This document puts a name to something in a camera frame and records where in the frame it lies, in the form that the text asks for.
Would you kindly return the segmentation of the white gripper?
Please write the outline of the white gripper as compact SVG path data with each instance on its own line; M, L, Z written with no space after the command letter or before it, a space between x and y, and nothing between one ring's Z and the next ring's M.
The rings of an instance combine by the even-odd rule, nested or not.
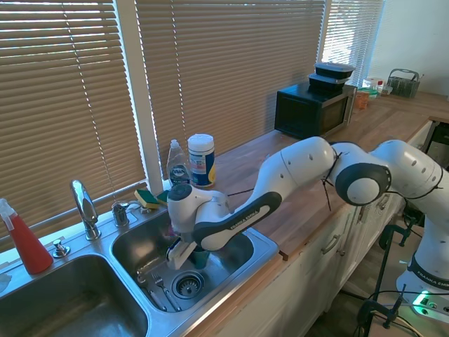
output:
M172 270L179 270L194 249L194 242L186 242L181 237L178 237L167 249L167 266Z

